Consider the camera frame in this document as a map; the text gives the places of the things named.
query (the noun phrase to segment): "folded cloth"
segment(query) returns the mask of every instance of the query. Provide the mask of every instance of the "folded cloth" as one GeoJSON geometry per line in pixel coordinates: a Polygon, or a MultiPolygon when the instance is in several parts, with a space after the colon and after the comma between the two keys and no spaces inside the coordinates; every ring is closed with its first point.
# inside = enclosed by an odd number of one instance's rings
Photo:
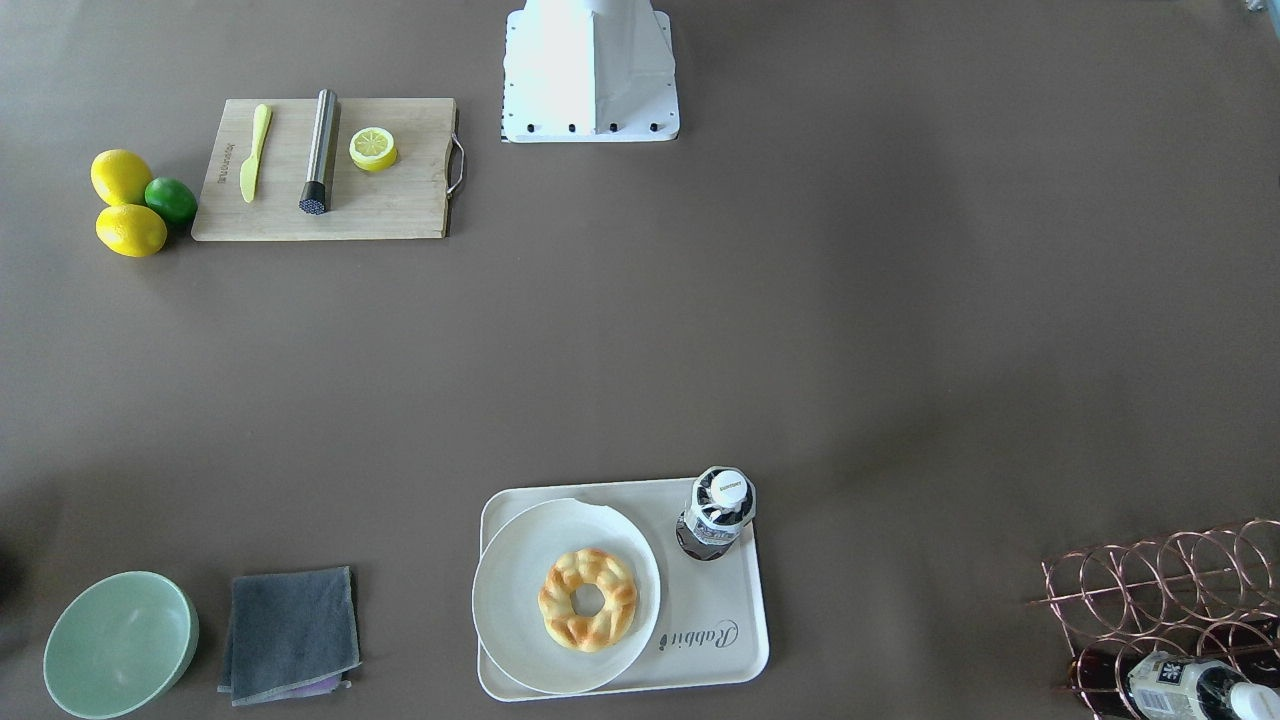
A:
{"type": "Polygon", "coordinates": [[[328,693],[358,665],[351,568],[232,582],[218,692],[233,706],[328,693]]]}

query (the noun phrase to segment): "lemon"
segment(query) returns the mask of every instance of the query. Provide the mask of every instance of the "lemon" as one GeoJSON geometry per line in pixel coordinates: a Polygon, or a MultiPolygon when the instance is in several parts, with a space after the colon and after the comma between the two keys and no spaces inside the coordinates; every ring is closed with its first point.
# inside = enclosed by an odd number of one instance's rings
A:
{"type": "Polygon", "coordinates": [[[129,258],[154,255],[169,237],[164,218],[145,205],[111,205],[97,215],[97,237],[129,258]]]}
{"type": "Polygon", "coordinates": [[[351,160],[361,170],[376,173],[396,164],[396,138],[383,128],[365,128],[351,136],[351,160]]]}
{"type": "Polygon", "coordinates": [[[137,205],[151,182],[151,168],[128,150],[108,150],[93,158],[88,177],[108,205],[137,205]]]}
{"type": "Polygon", "coordinates": [[[184,225],[196,217],[196,193],[174,178],[156,178],[142,192],[147,208],[170,225],[184,225]]]}

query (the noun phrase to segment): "bagel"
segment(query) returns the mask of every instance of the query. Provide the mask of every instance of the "bagel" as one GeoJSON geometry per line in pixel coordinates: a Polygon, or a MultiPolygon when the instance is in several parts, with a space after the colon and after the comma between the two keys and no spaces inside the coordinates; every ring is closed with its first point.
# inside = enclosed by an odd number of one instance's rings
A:
{"type": "Polygon", "coordinates": [[[570,650],[596,652],[626,634],[636,614],[636,597],[631,570],[621,560],[584,547],[556,560],[538,593],[538,607],[553,641],[570,650]],[[573,591],[582,585],[595,585],[604,596],[604,607],[591,618],[573,610],[573,591]]]}

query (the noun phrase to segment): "bread hole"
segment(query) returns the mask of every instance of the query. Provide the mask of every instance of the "bread hole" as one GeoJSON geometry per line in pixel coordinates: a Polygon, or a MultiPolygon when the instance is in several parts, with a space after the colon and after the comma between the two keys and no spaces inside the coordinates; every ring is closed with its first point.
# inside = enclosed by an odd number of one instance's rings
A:
{"type": "Polygon", "coordinates": [[[595,585],[582,585],[573,591],[573,612],[590,618],[604,607],[604,593],[595,585]]]}

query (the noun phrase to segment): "white bottle cap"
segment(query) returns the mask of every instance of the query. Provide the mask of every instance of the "white bottle cap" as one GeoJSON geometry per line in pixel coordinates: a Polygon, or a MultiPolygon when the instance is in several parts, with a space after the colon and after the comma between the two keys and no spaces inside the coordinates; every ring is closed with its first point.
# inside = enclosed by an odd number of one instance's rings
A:
{"type": "Polygon", "coordinates": [[[1266,685],[1236,683],[1226,702],[1240,720],[1280,720],[1280,694],[1266,685]]]}
{"type": "Polygon", "coordinates": [[[746,477],[737,470],[721,470],[712,478],[712,502],[724,509],[735,509],[746,500],[746,477]]]}

